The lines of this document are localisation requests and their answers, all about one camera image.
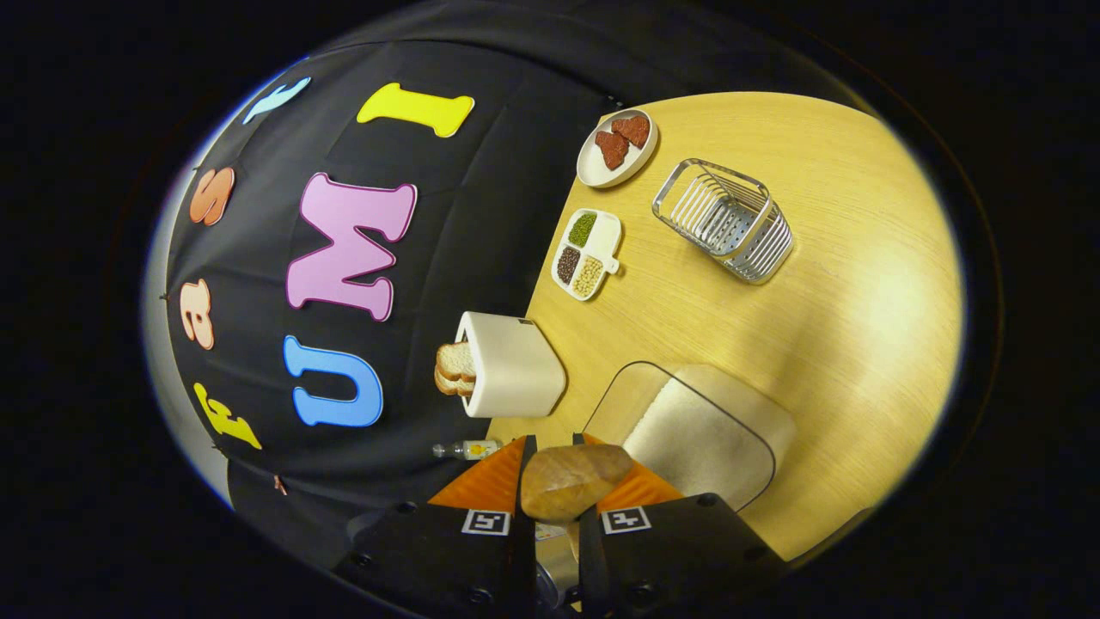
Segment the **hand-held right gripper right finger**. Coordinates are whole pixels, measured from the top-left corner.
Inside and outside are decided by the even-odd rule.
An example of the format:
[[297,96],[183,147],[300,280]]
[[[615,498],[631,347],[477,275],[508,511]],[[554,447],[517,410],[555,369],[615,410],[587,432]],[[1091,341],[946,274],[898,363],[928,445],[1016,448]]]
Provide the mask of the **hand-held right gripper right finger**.
[[718,494],[688,496],[637,461],[580,517],[578,565],[584,618],[715,618],[787,574]]

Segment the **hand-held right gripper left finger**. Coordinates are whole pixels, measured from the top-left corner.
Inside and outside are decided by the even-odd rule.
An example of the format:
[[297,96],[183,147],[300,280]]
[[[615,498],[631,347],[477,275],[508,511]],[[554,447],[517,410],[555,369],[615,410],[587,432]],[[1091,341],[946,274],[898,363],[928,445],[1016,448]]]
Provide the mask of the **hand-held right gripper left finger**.
[[535,524],[522,513],[520,478],[538,450],[534,435],[512,443],[468,471],[492,475],[490,488],[508,509],[482,496],[437,502],[400,502],[359,531],[334,575],[373,603],[419,618],[534,618],[537,615]]

